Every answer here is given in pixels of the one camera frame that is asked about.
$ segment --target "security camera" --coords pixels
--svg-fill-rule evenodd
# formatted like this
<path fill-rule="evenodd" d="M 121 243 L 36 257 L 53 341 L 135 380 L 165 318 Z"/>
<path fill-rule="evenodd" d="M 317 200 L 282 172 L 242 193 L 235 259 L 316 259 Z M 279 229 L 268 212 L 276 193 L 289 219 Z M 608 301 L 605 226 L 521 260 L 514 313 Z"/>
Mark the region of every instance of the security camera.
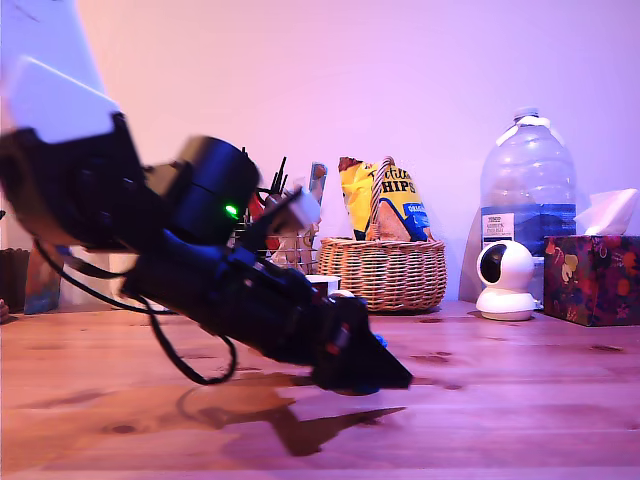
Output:
<path fill-rule="evenodd" d="M 535 308 L 528 292 L 533 277 L 533 257 L 518 242 L 501 240 L 487 245 L 476 264 L 480 280 L 486 285 L 476 308 L 492 320 L 528 320 Z"/>

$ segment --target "large plastic jug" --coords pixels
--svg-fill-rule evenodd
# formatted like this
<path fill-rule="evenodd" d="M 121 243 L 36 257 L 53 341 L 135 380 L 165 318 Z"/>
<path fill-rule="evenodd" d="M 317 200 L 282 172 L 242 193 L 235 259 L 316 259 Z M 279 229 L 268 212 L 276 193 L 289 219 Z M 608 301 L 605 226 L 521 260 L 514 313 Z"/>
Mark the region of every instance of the large plastic jug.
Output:
<path fill-rule="evenodd" d="M 483 248 L 515 240 L 534 257 L 530 293 L 542 305 L 544 237 L 576 234 L 576 173 L 564 142 L 536 108 L 516 111 L 482 170 Z"/>

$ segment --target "chip bag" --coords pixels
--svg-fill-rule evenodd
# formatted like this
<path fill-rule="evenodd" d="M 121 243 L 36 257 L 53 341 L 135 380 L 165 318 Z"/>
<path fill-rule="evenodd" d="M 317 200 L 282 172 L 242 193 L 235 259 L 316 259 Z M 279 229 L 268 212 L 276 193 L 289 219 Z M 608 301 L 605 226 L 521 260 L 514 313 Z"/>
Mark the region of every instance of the chip bag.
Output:
<path fill-rule="evenodd" d="M 341 157 L 338 164 L 344 202 L 356 240 L 371 240 L 369 229 L 373 183 L 379 164 Z M 378 215 L 380 240 L 433 240 L 429 217 L 406 170 L 391 165 L 385 172 Z"/>

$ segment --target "tissue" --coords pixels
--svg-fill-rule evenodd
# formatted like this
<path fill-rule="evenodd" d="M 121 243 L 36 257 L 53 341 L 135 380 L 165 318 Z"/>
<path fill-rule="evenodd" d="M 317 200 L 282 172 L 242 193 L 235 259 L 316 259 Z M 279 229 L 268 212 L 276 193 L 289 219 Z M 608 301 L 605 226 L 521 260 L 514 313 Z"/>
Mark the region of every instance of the tissue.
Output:
<path fill-rule="evenodd" d="M 591 207 L 578 215 L 585 235 L 624 235 L 638 201 L 638 190 L 628 188 L 591 195 Z"/>

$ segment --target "small box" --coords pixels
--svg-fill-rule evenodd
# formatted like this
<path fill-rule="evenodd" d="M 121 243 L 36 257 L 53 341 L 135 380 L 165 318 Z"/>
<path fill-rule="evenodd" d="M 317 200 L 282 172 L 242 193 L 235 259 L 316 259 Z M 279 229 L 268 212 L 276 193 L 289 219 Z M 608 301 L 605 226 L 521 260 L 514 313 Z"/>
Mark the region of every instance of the small box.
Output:
<path fill-rule="evenodd" d="M 640 325 L 640 237 L 547 237 L 544 313 L 589 327 Z"/>

